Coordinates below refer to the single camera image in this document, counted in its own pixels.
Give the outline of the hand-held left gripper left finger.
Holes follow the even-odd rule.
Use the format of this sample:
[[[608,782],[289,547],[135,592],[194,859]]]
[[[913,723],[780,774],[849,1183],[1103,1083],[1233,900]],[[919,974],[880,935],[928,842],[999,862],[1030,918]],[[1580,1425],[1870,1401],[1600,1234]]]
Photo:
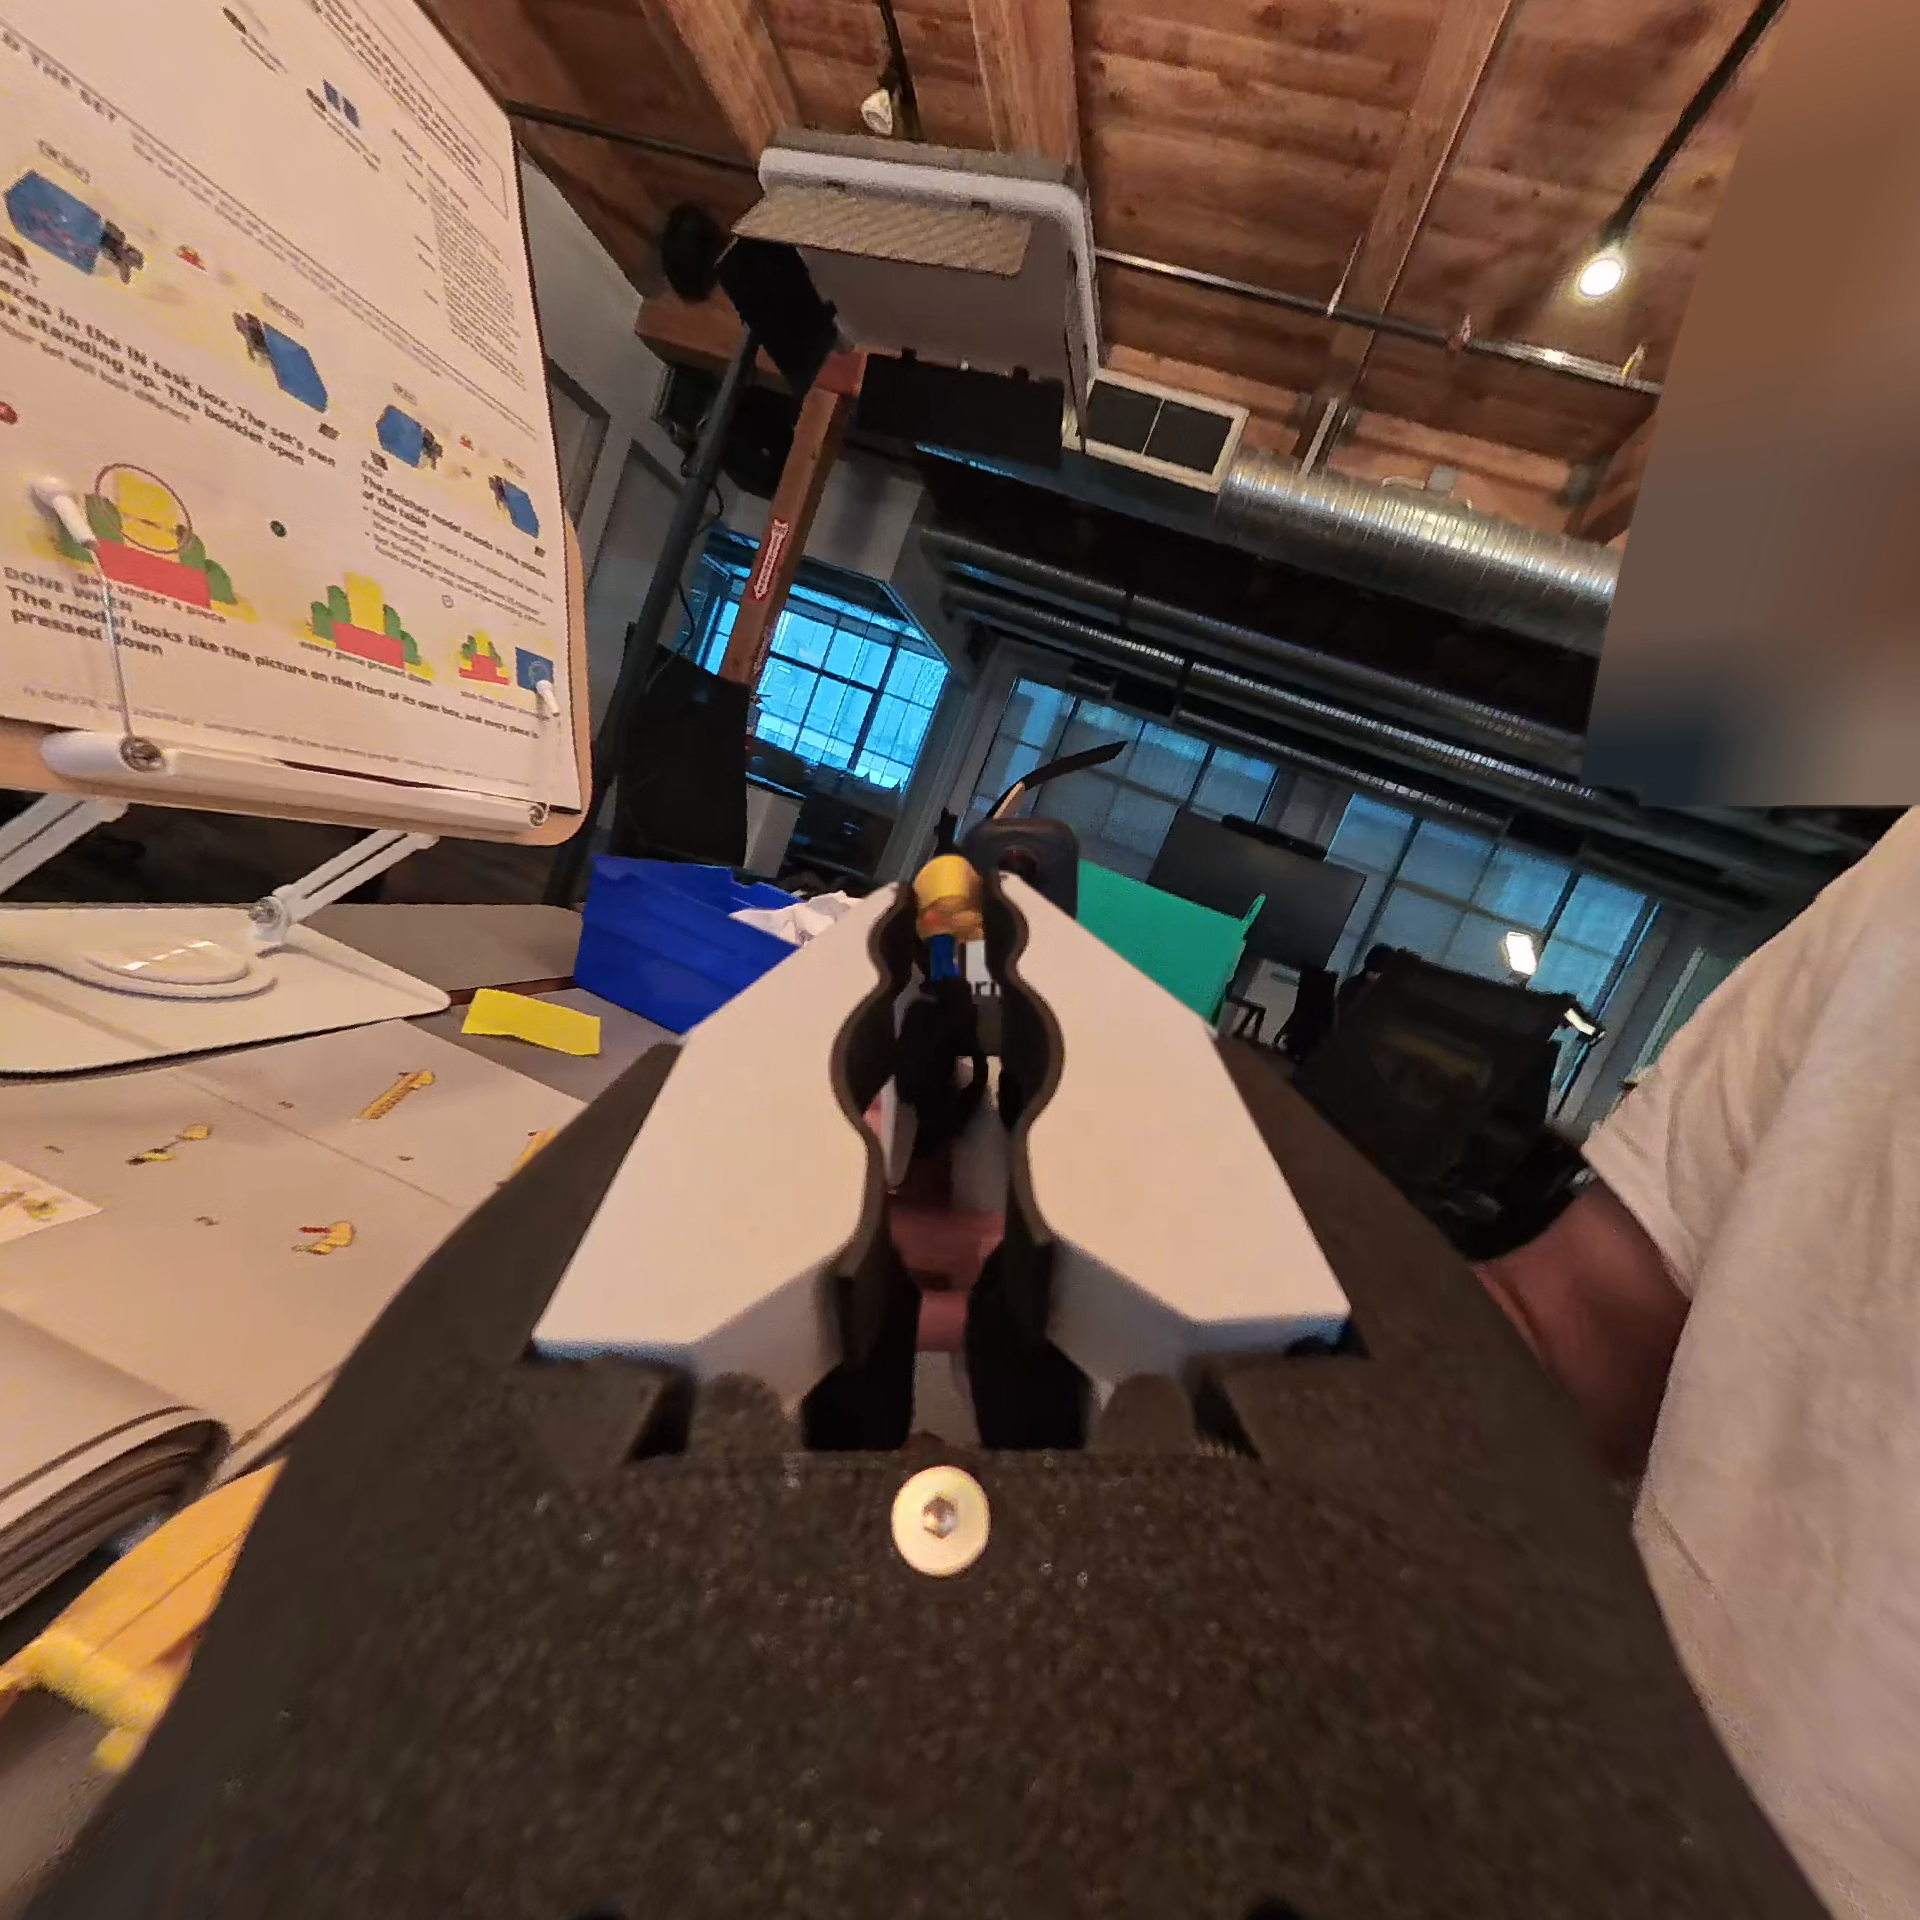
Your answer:
[[[696,1024],[532,1331],[554,1361],[824,1380],[833,1275],[873,1211],[873,1095],[834,1060],[892,974],[883,886]]]

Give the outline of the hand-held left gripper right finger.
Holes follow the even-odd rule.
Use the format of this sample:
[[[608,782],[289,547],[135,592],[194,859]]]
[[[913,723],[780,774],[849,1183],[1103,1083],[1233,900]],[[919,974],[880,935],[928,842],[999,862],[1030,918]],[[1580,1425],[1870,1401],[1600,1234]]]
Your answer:
[[[994,883],[1002,1060],[1024,1104],[1007,1254],[1089,1380],[1335,1344],[1352,1303],[1212,1026],[1032,883]]]

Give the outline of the instruction booklet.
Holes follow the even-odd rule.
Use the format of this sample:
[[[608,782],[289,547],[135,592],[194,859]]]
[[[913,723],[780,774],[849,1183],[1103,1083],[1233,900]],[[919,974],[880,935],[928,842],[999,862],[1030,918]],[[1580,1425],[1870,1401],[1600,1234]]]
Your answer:
[[[409,1023],[6,1087],[6,1617],[273,1457],[580,1108]]]

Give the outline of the person's right forearm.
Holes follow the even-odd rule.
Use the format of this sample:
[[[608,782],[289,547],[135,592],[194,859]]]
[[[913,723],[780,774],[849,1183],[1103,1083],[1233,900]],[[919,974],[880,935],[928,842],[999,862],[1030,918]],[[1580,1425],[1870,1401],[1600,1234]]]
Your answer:
[[[1689,1298],[1654,1236],[1586,1183],[1534,1239],[1472,1266],[1578,1411],[1617,1482],[1640,1482]]]

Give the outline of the grey desk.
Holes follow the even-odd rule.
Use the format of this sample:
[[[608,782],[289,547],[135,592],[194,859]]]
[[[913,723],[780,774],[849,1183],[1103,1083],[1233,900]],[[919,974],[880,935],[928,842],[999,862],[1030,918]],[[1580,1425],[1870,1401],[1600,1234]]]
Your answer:
[[[516,1041],[460,1036],[458,1014],[423,1018],[443,1041],[516,1067],[552,1088],[590,1098],[671,1034],[579,988],[571,974],[579,914],[532,904],[331,904],[302,930],[334,940],[442,990],[454,1006],[481,990],[552,1000],[603,1018],[603,1050],[567,1060]],[[6,1704],[3,1816],[6,1882],[26,1882],[50,1864],[97,1816],[114,1776],[94,1754],[103,1721],[65,1697],[31,1691]]]

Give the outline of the person's right hand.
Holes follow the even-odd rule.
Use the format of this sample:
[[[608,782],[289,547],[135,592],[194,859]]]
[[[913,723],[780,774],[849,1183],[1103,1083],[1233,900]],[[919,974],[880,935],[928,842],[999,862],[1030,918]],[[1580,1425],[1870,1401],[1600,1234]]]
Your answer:
[[[908,1185],[894,1191],[892,1239],[919,1289],[921,1354],[966,1348],[971,1289],[1002,1236],[1002,1207],[961,1206]]]

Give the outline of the dark flat panel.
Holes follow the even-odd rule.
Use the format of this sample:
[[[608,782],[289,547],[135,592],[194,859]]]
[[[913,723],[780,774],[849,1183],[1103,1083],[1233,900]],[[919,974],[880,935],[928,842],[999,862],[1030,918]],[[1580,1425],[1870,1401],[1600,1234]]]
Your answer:
[[[608,854],[739,870],[751,715],[743,684],[657,651],[623,734]]]

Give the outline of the brown pipe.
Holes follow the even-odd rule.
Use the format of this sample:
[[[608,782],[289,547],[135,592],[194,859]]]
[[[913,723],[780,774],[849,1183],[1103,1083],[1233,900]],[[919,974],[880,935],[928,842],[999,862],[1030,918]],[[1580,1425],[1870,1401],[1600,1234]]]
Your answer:
[[[784,600],[806,559],[809,528],[858,407],[867,359],[870,355],[858,348],[834,352],[801,403],[795,432],[718,668],[722,681],[751,696],[756,694],[774,651]]]

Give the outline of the white vent grille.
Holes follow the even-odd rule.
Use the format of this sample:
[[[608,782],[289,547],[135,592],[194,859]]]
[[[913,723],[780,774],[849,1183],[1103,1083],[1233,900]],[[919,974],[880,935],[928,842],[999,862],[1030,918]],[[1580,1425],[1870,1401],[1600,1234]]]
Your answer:
[[[1248,410],[1162,383],[1100,371],[1063,444],[1091,459],[1217,496],[1233,474]]]

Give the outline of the white clipboard stand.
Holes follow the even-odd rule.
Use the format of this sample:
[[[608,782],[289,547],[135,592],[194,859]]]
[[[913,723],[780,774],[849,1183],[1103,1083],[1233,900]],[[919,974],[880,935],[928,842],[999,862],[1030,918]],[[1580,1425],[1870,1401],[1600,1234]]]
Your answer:
[[[60,1078],[427,1018],[442,990],[313,928],[363,880],[473,825],[466,793],[112,731],[6,723],[6,891],[129,807],[361,825],[249,906],[6,904],[6,1078]]]

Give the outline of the yellow toy car model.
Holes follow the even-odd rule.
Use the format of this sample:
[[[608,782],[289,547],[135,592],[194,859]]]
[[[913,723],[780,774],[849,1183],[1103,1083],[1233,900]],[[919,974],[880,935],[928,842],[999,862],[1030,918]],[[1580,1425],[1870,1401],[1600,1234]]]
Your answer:
[[[60,1698],[103,1731],[91,1768],[120,1776],[174,1704],[281,1462],[193,1503],[94,1579],[3,1664],[3,1707]]]

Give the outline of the printed paper sheet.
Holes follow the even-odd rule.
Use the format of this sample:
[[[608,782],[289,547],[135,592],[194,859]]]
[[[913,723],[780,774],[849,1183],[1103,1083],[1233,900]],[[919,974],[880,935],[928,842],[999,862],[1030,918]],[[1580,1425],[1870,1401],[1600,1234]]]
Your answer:
[[[545,810],[508,114],[423,6],[3,6],[3,713]]]

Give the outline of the black wall screen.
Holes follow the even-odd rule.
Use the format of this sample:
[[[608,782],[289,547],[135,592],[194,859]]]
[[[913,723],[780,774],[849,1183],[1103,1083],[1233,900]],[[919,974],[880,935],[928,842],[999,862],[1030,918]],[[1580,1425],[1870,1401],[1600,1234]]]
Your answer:
[[[1146,883],[1244,923],[1254,959],[1304,971],[1331,969],[1366,876],[1185,810]]]

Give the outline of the wide wall window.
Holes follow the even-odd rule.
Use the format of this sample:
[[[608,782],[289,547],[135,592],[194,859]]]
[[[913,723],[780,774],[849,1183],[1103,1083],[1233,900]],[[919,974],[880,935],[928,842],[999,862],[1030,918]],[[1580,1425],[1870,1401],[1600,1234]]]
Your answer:
[[[1598,1067],[1631,1024],[1659,960],[1665,910],[1644,891],[1523,844],[1518,827],[1459,822],[1334,778],[1318,760],[1262,753],[1242,734],[1190,731],[1074,689],[1015,676],[992,731],[980,731],[966,824],[1032,768],[1123,744],[1112,766],[1070,776],[1032,800],[1067,822],[1083,858],[1146,880],[1177,817],[1246,819],[1324,851],[1361,876],[1329,967],[1355,977],[1378,945],[1448,969],[1513,982],[1505,940],[1526,934],[1536,993],[1568,993],[1600,1039],[1560,1041],[1553,1091],[1576,1104],[1582,1067]]]

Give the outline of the silver ventilation duct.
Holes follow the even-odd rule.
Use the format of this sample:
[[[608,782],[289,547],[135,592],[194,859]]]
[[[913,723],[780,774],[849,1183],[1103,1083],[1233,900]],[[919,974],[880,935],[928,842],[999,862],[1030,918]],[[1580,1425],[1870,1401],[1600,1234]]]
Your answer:
[[[1600,656],[1624,563],[1451,496],[1259,451],[1224,476],[1217,527],[1266,561],[1586,658]]]

